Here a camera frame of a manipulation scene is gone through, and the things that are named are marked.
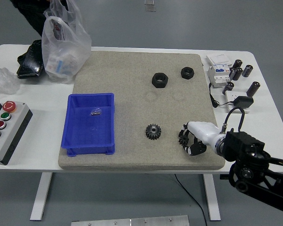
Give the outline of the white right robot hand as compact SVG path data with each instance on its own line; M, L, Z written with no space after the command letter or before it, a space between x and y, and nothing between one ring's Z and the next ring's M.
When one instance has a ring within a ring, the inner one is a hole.
M219 154L225 134L211 122L190 121L179 132L179 144L190 156L205 153L207 146Z

